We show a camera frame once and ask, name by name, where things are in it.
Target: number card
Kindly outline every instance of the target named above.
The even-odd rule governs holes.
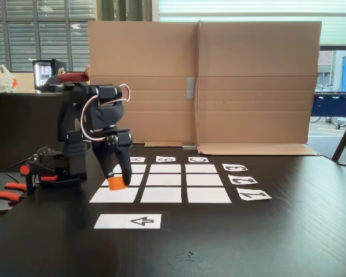
[[[251,200],[263,200],[263,199],[272,199],[268,194],[259,189],[239,189],[237,192],[240,195],[242,200],[251,201]]]
[[[131,163],[144,163],[145,159],[144,157],[131,157]]]
[[[242,166],[240,164],[227,164],[222,163],[223,167],[227,171],[245,171],[247,168],[245,166]]]
[[[161,156],[156,156],[156,162],[157,162],[157,163],[175,162],[175,157],[161,157]]]
[[[190,163],[208,163],[208,158],[205,157],[189,157]]]
[[[244,177],[244,176],[231,176],[228,175],[230,178],[230,181],[234,185],[251,185],[251,184],[257,184],[258,182],[255,181],[253,177]]]

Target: cardboard wall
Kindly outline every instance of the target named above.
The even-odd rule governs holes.
[[[134,141],[306,142],[320,23],[89,24],[91,83],[130,86]]]
[[[195,23],[89,23],[91,84],[128,84],[119,126],[135,142],[194,140],[196,36]]]
[[[201,23],[202,143],[306,143],[320,23]]]

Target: dark table surface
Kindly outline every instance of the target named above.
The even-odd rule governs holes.
[[[132,156],[197,151],[144,148]],[[88,153],[80,188],[38,189],[0,218],[0,276],[346,276],[346,169],[320,156],[208,156],[231,204],[89,203],[103,182]],[[269,201],[243,201],[222,163],[243,164]],[[142,195],[148,168],[137,194]],[[160,229],[94,229],[100,214],[162,214]],[[167,259],[192,251],[211,265],[173,269]]]

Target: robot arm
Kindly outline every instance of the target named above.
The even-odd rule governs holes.
[[[123,117],[124,109],[120,87],[113,85],[65,84],[66,103],[79,105],[78,117],[84,137],[91,140],[92,150],[108,179],[110,189],[123,189],[130,184],[132,169],[130,151],[133,140],[128,129],[119,130],[115,124]],[[122,177],[115,177],[112,156],[122,170]]]

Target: paper card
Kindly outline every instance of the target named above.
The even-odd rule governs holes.
[[[205,157],[189,157],[190,163],[208,163],[208,158]]]
[[[131,157],[131,163],[144,163],[145,159],[144,157]]]
[[[149,174],[146,186],[180,186],[180,174]]]
[[[119,190],[99,188],[90,200],[90,203],[133,203],[137,192],[138,188],[130,187]]]
[[[241,199],[246,201],[271,199],[271,197],[268,194],[266,194],[263,190],[259,189],[237,188],[237,192],[240,195]]]
[[[131,166],[132,166],[132,173],[144,173],[145,169],[146,169],[145,164],[131,164]],[[114,167],[113,173],[114,174],[121,174],[122,173],[122,169],[121,169],[121,166],[119,164]]]
[[[214,164],[186,164],[186,173],[217,173]]]
[[[157,163],[175,162],[175,157],[162,157],[162,156],[156,156],[156,162],[157,162]]]
[[[240,164],[228,164],[228,163],[222,163],[223,167],[227,171],[245,171],[247,168],[245,166],[242,166]]]
[[[253,177],[245,177],[245,176],[232,176],[228,175],[230,181],[234,185],[251,185],[257,184],[258,182]]]
[[[223,186],[218,174],[186,174],[187,186]]]
[[[224,188],[187,188],[189,203],[231,203]]]
[[[145,188],[141,203],[181,203],[180,188]]]
[[[161,214],[102,214],[94,229],[160,229]]]
[[[115,174],[114,177],[121,177],[121,174]],[[132,174],[130,186],[139,186],[142,182],[143,174]],[[101,186],[109,186],[108,180],[105,180]]]
[[[180,164],[152,164],[150,173],[180,173]]]

